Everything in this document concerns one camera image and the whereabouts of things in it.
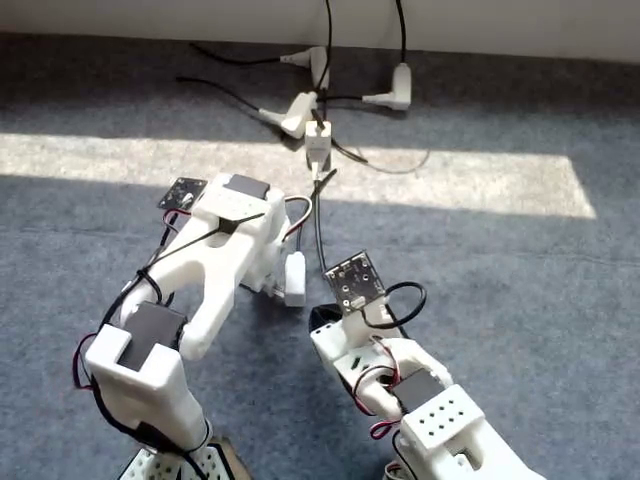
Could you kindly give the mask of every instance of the white power plug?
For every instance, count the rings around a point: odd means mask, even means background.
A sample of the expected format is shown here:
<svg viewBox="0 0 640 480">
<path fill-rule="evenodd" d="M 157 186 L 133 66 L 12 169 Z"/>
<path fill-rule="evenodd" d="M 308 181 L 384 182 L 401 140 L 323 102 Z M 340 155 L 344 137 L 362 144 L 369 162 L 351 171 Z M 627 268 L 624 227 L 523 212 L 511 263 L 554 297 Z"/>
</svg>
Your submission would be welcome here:
<svg viewBox="0 0 640 480">
<path fill-rule="evenodd" d="M 411 69 L 406 63 L 400 63 L 393 71 L 393 82 L 389 93 L 365 95 L 364 103 L 380 105 L 392 110 L 408 110 L 411 106 Z"/>
<path fill-rule="evenodd" d="M 311 165 L 312 180 L 320 180 L 321 172 L 327 170 L 331 159 L 331 122 L 322 126 L 315 120 L 307 122 L 304 132 L 304 148 Z"/>
<path fill-rule="evenodd" d="M 287 255 L 284 263 L 284 303 L 304 307 L 307 300 L 307 264 L 302 252 Z"/>
<path fill-rule="evenodd" d="M 293 100 L 287 113 L 276 113 L 261 108 L 258 114 L 268 123 L 280 127 L 293 138 L 302 138 L 307 121 L 311 120 L 311 110 L 316 108 L 315 92 L 302 92 Z"/>
<path fill-rule="evenodd" d="M 310 68 L 313 86 L 319 87 L 318 90 L 327 90 L 329 88 L 329 69 L 325 73 L 324 69 L 327 65 L 327 49 L 326 47 L 311 47 L 302 52 L 293 53 L 291 55 L 282 55 L 280 62 L 297 65 L 298 67 Z"/>
</svg>

